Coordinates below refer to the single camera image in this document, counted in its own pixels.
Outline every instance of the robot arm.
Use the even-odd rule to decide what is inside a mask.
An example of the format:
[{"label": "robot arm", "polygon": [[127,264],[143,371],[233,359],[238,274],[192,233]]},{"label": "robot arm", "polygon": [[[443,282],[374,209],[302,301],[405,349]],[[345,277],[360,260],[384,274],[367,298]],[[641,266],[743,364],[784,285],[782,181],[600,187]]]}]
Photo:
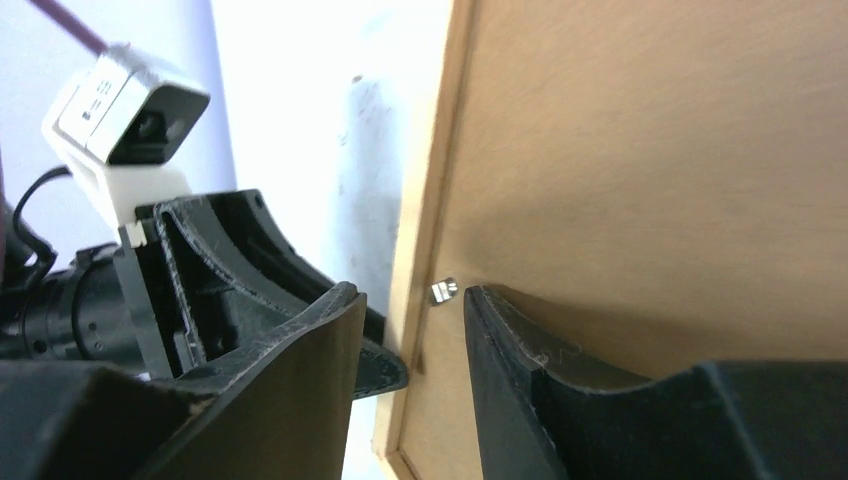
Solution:
[{"label": "robot arm", "polygon": [[[54,11],[55,3],[33,3],[66,29],[79,30],[66,11]],[[75,36],[97,60],[59,94],[42,129],[115,231],[116,243],[80,250],[67,269],[27,277],[34,250],[27,239],[36,236],[15,221],[21,206],[10,215],[6,205],[0,360],[14,361],[0,361],[0,380],[11,385],[0,392],[0,407],[20,402],[25,392],[44,401],[19,410],[18,423],[0,425],[0,441],[29,445],[16,437],[27,431],[42,432],[46,443],[28,447],[20,461],[0,462],[0,476],[18,478],[15,468],[33,465],[38,468],[31,472],[84,468],[86,475],[112,478],[168,465],[195,472],[216,462],[224,469],[252,465],[245,463],[250,452],[224,460],[218,447],[209,448],[209,442],[222,448],[232,443],[228,434],[215,433],[229,421],[221,419],[254,412],[238,435],[253,432],[248,436],[256,442],[278,437],[277,430],[263,429],[280,421],[279,408],[300,398],[306,409],[286,418],[324,412],[326,420],[316,417],[320,424],[302,427],[327,431],[349,414],[350,398],[406,386],[406,366],[382,346],[385,318],[367,308],[356,287],[334,284],[299,257],[258,191],[194,195],[182,172],[167,164],[209,95],[173,66],[129,45],[107,47],[95,35]],[[67,401],[51,403],[56,395]],[[91,405],[99,410],[90,412]],[[145,421],[149,415],[159,417]],[[108,419],[116,425],[135,419],[136,430],[112,431]],[[56,430],[54,421],[64,429]],[[344,425],[334,427],[336,437],[342,435],[341,446],[334,443],[341,451]],[[97,432],[81,442],[80,435]],[[203,460],[191,456],[191,444],[201,445]],[[110,457],[116,448],[133,458]],[[308,456],[303,448],[286,452],[292,455],[268,451],[261,462],[281,465]],[[147,470],[131,472],[128,465]]]}]

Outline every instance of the white wall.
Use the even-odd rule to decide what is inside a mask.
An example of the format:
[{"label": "white wall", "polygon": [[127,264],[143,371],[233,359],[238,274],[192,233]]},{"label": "white wall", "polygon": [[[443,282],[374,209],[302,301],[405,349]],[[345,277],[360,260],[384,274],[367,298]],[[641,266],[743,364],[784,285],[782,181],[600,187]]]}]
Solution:
[{"label": "white wall", "polygon": [[[218,52],[207,0],[63,0],[109,42],[130,41],[170,60],[212,94],[205,115],[174,156],[197,192],[235,186]],[[0,150],[6,195],[14,206],[41,173],[59,164],[41,121],[73,72],[94,57],[25,0],[4,0],[0,15]],[[60,253],[64,266],[80,248],[112,234],[77,186],[61,180],[33,196],[24,218]]]},{"label": "white wall", "polygon": [[[261,189],[295,249],[382,312],[451,3],[212,1],[238,186]],[[381,478],[374,409],[354,402],[345,480]]]}]

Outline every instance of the small metal object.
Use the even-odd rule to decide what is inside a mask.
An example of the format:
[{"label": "small metal object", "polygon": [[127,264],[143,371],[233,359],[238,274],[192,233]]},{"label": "small metal object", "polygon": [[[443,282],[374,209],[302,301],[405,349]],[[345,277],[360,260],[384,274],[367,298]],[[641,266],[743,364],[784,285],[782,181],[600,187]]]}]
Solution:
[{"label": "small metal object", "polygon": [[456,296],[459,286],[456,284],[456,280],[448,277],[441,282],[434,283],[430,290],[433,293],[433,305],[441,305]]}]

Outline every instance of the camera lens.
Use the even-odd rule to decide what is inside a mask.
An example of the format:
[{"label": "camera lens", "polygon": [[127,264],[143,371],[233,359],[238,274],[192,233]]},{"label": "camera lens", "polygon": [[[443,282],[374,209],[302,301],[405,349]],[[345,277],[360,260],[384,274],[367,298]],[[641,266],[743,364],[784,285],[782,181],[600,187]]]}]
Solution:
[{"label": "camera lens", "polygon": [[139,140],[146,140],[156,133],[156,130],[161,125],[160,115],[152,112],[142,112],[138,116],[138,131],[136,132]]}]

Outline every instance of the black plastic part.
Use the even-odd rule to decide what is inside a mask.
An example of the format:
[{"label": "black plastic part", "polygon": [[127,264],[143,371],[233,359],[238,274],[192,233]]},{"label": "black plastic part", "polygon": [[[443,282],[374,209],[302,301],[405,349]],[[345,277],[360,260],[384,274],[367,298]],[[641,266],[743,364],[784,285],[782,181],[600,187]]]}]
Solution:
[{"label": "black plastic part", "polygon": [[0,478],[129,478],[191,397],[94,362],[0,361]]},{"label": "black plastic part", "polygon": [[709,362],[652,382],[473,287],[465,325],[487,480],[848,478],[848,364]]},{"label": "black plastic part", "polygon": [[[78,252],[33,290],[0,295],[0,358],[108,360],[177,378],[285,324],[331,287],[300,258],[258,191],[140,208],[143,245]],[[406,367],[368,309],[355,396],[397,390]]]},{"label": "black plastic part", "polygon": [[176,380],[0,361],[0,478],[338,478],[364,310],[339,284]]},{"label": "black plastic part", "polygon": [[34,291],[0,297],[0,358],[112,361],[146,371],[112,265],[115,246],[77,252]]}]

